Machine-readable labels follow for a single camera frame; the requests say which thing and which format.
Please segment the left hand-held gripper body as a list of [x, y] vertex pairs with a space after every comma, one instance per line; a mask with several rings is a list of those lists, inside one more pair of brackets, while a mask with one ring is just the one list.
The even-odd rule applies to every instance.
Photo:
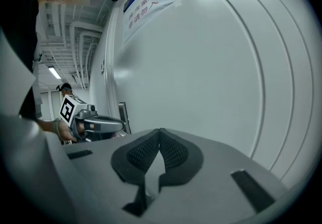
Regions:
[[93, 120], [98, 116], [96, 108], [74, 95], [65, 95], [59, 112], [59, 123], [64, 122], [70, 135], [78, 143], [95, 141], [94, 125], [85, 120]]

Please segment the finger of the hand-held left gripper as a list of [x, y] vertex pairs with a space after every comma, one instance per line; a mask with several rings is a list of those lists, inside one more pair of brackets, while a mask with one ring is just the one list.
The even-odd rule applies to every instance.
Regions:
[[108, 116], [92, 116], [84, 120], [85, 131], [94, 133], [115, 133], [123, 130], [125, 123]]

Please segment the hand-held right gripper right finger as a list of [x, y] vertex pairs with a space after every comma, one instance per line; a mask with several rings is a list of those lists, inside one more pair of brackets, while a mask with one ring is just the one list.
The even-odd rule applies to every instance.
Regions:
[[237, 149], [177, 130], [202, 151], [201, 170], [185, 185], [163, 187], [144, 218], [153, 223], [235, 223], [256, 215], [231, 173], [247, 171], [275, 200], [287, 189], [270, 171]]

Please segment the person's left hand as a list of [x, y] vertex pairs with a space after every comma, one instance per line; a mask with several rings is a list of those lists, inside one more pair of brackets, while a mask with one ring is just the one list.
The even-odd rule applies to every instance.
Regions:
[[[61, 121], [58, 124], [58, 130], [61, 138], [66, 141], [72, 141], [72, 142], [77, 142], [77, 139], [72, 136], [72, 134], [69, 131], [69, 127], [66, 123]], [[77, 131], [79, 134], [83, 134], [85, 132], [85, 126], [83, 122], [80, 122], [77, 127]]]

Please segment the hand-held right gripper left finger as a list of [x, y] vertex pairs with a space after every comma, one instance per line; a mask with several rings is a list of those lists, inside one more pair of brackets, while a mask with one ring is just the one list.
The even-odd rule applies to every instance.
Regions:
[[160, 223], [148, 204], [145, 173], [158, 152], [158, 129], [63, 146], [63, 182], [74, 209], [71, 223]]

